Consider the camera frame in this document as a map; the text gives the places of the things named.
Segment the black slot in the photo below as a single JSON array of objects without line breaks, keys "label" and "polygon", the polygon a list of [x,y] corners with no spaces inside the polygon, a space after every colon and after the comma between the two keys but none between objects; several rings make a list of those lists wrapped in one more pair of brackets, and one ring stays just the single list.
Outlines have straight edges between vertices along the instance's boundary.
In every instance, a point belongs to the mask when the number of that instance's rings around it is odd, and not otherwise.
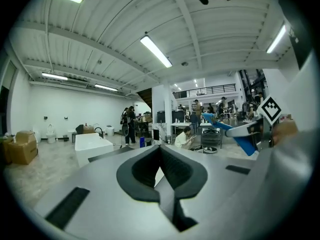
[{"label": "black slot", "polygon": [[235,173],[239,173],[239,174],[248,175],[250,173],[250,169],[244,168],[244,167],[240,167],[240,166],[236,166],[236,165],[228,165],[226,167],[226,169],[230,170],[230,171],[233,171]]},{"label": "black slot", "polygon": [[63,230],[89,194],[85,188],[75,187],[45,218]]}]

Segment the person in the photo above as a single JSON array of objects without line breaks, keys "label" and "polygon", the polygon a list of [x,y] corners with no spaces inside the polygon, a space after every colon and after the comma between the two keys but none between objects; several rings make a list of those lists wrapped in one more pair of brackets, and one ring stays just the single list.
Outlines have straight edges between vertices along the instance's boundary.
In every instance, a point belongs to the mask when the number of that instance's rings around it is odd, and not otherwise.
[{"label": "person", "polygon": [[183,129],[183,132],[181,132],[174,141],[174,145],[177,148],[182,148],[188,150],[190,148],[190,145],[194,142],[194,137],[188,138],[191,135],[191,128],[187,126]]},{"label": "person", "polygon": [[198,124],[199,124],[199,127],[200,127],[200,124],[201,124],[201,104],[197,99],[195,99],[194,102],[196,104],[195,114],[196,114],[196,117],[197,117],[197,120],[198,120]]},{"label": "person", "polygon": [[221,102],[218,105],[218,114],[220,116],[221,119],[224,118],[224,109],[225,109],[225,101],[226,101],[226,97],[222,97],[221,98]]},{"label": "person", "polygon": [[127,120],[127,113],[128,113],[128,111],[129,111],[129,108],[125,108],[124,109],[124,111],[122,112],[122,114],[121,114],[121,120],[120,120],[120,125],[122,125],[122,124],[126,124],[127,122],[126,122],[126,120]]},{"label": "person", "polygon": [[130,106],[127,112],[127,121],[128,121],[128,135],[125,136],[125,145],[129,145],[129,141],[131,139],[131,143],[135,144],[136,143],[136,137],[135,137],[135,120],[136,120],[136,115],[134,112],[134,107]]},{"label": "person", "polygon": [[258,104],[257,102],[252,98],[252,95],[249,94],[246,97],[247,102],[249,103],[249,106],[247,106],[248,108],[248,119],[252,120],[252,118],[254,118],[255,116],[255,112],[257,111],[258,108]]},{"label": "person", "polygon": [[210,114],[214,114],[214,113],[215,113],[214,107],[211,105],[211,103],[209,103],[208,112],[209,112]]},{"label": "person", "polygon": [[264,94],[260,91],[258,95],[260,97],[260,104],[261,104],[262,102],[264,102]]}]

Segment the staircase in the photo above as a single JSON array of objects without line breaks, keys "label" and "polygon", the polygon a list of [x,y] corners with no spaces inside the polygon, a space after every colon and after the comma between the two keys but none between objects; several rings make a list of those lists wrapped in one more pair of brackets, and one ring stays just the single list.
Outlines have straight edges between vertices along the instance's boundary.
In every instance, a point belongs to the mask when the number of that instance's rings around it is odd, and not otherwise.
[{"label": "staircase", "polygon": [[137,94],[143,99],[143,101],[152,110],[152,88],[137,92]]}]

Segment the white shirt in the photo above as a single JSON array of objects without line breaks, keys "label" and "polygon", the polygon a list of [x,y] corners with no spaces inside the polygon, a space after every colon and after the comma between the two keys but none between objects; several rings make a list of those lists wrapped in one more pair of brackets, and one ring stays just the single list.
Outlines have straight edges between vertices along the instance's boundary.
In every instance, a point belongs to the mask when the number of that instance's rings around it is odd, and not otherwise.
[{"label": "white shirt", "polygon": [[174,145],[178,148],[182,148],[182,146],[184,144],[187,143],[187,135],[185,134],[185,132],[180,133],[174,141]]}]

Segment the railing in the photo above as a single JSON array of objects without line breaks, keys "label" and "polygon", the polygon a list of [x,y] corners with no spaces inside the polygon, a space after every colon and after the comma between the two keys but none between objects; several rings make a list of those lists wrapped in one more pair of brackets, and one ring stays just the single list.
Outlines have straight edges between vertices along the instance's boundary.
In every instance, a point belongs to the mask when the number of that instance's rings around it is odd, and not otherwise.
[{"label": "railing", "polygon": [[236,84],[233,83],[233,84],[204,87],[204,88],[198,88],[198,89],[192,89],[192,90],[183,90],[179,92],[174,92],[173,96],[176,99],[181,99],[181,98],[197,97],[197,96],[208,95],[208,94],[230,93],[235,91],[236,91]]}]

